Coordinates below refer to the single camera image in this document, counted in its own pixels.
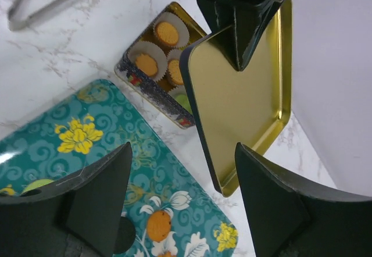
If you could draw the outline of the metal serving tongs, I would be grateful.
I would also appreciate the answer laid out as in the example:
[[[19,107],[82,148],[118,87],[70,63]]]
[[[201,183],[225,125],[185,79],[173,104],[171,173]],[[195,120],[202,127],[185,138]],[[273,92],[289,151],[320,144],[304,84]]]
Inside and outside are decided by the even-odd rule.
[[[33,24],[50,19],[81,0],[49,0],[27,15],[21,12],[31,0],[13,0],[6,12],[7,27],[11,32],[24,30]]]

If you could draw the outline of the gold tin lid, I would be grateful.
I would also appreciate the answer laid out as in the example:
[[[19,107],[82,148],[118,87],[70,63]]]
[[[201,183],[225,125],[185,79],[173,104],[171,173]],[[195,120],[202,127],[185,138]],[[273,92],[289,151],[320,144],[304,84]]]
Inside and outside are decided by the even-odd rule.
[[[269,149],[291,115],[292,1],[270,20],[243,71],[231,64],[227,27],[189,45],[180,56],[184,87],[217,192],[239,187],[235,147]]]

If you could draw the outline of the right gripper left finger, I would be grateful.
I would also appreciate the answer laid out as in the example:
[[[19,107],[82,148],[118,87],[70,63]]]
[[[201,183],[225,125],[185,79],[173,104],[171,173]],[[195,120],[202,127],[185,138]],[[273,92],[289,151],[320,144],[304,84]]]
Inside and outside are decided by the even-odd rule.
[[[1,194],[2,256],[112,256],[133,152],[95,163],[18,197]]]

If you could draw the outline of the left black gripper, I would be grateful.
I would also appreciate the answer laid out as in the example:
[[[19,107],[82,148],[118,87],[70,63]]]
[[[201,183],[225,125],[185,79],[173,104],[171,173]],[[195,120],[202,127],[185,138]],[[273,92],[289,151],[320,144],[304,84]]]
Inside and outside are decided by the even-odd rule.
[[[213,33],[230,31],[219,41],[228,60],[243,71],[283,0],[196,0]]]

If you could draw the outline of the orange round cookie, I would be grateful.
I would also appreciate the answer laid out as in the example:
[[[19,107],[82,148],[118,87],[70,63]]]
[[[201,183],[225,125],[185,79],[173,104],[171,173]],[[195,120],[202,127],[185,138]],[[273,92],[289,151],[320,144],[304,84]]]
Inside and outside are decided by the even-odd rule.
[[[167,75],[172,85],[178,86],[184,84],[178,59],[172,59],[168,62]]]
[[[156,60],[154,60],[154,58],[148,54],[139,54],[135,59],[135,65],[149,77],[154,77],[158,73],[158,65]]]
[[[159,22],[155,26],[155,35],[161,43],[171,47],[176,46],[180,38],[177,29],[169,22]]]

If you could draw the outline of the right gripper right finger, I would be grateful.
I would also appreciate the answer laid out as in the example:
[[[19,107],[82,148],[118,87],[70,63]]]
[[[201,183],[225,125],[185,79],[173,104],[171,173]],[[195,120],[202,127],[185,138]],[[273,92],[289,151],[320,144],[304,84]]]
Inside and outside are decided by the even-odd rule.
[[[311,181],[238,143],[256,256],[371,256],[371,197]]]

